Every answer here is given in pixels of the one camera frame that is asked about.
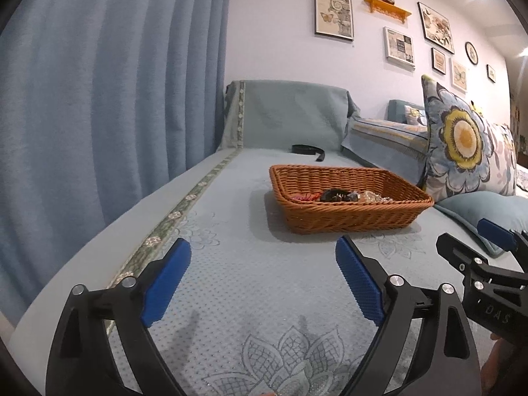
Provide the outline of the right hand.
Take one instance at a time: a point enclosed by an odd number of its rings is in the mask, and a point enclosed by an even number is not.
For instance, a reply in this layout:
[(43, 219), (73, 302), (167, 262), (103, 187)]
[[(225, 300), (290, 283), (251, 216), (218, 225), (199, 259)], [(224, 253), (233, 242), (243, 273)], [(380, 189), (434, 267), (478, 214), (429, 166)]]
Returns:
[(515, 346), (495, 333), (490, 339), (494, 345), (480, 370), (482, 394), (527, 395), (527, 346)]

